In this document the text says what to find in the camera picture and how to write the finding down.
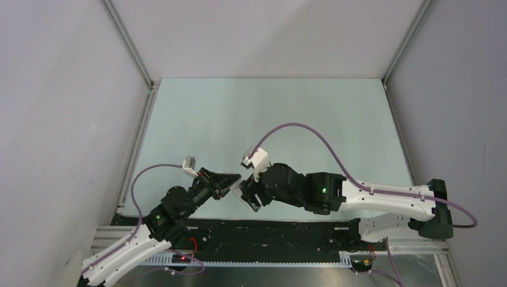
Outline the white remote control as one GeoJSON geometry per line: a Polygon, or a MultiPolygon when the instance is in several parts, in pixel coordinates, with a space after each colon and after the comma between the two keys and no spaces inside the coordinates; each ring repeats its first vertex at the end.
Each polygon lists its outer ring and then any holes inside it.
{"type": "Polygon", "coordinates": [[[238,181],[236,181],[231,187],[230,187],[230,191],[232,193],[234,193],[237,198],[250,210],[252,210],[253,212],[258,212],[260,210],[260,207],[256,207],[254,206],[252,203],[250,203],[249,201],[246,201],[242,198],[242,195],[243,195],[243,191],[240,189],[240,184],[241,184],[242,180],[239,179],[238,181]]]}

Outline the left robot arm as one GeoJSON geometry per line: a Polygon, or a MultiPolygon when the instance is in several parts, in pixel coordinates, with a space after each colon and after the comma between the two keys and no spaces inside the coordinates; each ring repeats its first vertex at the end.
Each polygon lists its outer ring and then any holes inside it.
{"type": "Polygon", "coordinates": [[[174,186],[158,206],[142,216],[119,241],[83,261],[78,286],[112,286],[149,257],[171,247],[183,248],[190,235],[186,220],[207,200],[220,200],[241,179],[237,173],[215,173],[202,167],[192,186],[174,186]]]}

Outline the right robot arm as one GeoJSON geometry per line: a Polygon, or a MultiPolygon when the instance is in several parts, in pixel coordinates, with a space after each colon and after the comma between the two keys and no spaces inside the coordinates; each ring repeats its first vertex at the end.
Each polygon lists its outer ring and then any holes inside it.
{"type": "Polygon", "coordinates": [[[283,163],[275,163],[253,174],[239,185],[240,198],[258,211],[273,201],[303,208],[317,215],[340,210],[372,210],[380,213],[349,222],[348,244],[357,250],[391,235],[417,234],[434,240],[454,236],[449,208],[438,200],[446,196],[445,183],[396,187],[395,194],[383,194],[368,185],[357,187],[343,175],[317,172],[303,175],[283,163]]]}

